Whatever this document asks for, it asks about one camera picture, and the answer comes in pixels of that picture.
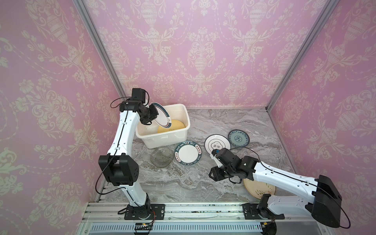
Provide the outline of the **large green red rimmed plate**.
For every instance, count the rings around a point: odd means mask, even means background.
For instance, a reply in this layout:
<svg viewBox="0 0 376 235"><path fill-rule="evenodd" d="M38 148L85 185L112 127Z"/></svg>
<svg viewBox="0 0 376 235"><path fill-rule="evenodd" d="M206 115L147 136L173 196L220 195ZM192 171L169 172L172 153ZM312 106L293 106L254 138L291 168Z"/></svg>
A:
<svg viewBox="0 0 376 235"><path fill-rule="evenodd" d="M172 125L172 119L164 106L159 103L152 102L150 106L154 106L158 112L155 119L156 123L162 128L170 128Z"/></svg>

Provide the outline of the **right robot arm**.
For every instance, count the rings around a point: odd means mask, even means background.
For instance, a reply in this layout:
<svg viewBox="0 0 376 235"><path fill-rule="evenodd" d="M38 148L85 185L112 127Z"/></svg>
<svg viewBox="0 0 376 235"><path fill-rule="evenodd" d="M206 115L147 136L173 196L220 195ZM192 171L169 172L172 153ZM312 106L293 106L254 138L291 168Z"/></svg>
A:
<svg viewBox="0 0 376 235"><path fill-rule="evenodd" d="M261 161L259 156L240 158L227 148L214 149L211 154L219 162L209 173L216 182L238 177L267 183L292 194L281 197L264 194L256 207L261 218L275 221L284 219L285 214L301 214L310 215L327 227L343 227L341 215L346 212L341 207L342 196L329 177L297 175L272 167Z"/></svg>

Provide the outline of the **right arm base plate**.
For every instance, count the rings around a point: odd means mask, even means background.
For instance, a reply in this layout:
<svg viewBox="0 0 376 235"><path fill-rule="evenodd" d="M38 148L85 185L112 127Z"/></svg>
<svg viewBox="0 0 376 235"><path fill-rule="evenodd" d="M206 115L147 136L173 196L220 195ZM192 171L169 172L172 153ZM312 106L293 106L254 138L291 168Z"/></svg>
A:
<svg viewBox="0 0 376 235"><path fill-rule="evenodd" d="M268 208L259 209L258 204L254 203L245 203L242 204L242 211L245 220L257 220L257 219L263 219L263 220L283 220L285 219L284 214L274 214L271 212Z"/></svg>

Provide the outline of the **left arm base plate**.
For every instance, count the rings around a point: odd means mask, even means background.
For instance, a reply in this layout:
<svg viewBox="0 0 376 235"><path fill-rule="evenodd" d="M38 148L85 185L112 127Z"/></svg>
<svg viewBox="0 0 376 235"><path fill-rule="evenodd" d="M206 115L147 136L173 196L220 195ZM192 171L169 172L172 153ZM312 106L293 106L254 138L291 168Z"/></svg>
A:
<svg viewBox="0 0 376 235"><path fill-rule="evenodd" d="M151 204L141 207L128 205L123 212L125 220L163 220L165 204Z"/></svg>

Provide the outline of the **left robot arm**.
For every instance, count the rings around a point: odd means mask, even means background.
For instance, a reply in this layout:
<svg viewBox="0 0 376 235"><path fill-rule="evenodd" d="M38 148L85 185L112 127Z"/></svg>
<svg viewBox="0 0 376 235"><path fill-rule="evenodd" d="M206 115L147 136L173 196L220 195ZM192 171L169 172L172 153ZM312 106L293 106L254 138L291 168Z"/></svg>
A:
<svg viewBox="0 0 376 235"><path fill-rule="evenodd" d="M105 155L99 157L99 167L104 179L121 191L128 199L128 206L120 210L124 218L149 219L153 217L148 194L142 189L139 165L132 158L132 143L140 121L151 124L151 111L145 99L128 98L119 105L119 123L112 144Z"/></svg>

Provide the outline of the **pale yellow round plate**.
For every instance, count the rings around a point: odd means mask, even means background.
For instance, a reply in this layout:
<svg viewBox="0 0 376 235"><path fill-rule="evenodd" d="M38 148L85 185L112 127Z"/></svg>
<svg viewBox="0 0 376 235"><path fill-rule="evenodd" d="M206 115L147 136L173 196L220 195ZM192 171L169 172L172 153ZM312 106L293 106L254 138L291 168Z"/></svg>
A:
<svg viewBox="0 0 376 235"><path fill-rule="evenodd" d="M180 129L184 129L184 128L185 128L185 125L181 121L173 119L171 121L171 127L164 128L164 127L159 126L157 133L170 132L170 131L180 130Z"/></svg>

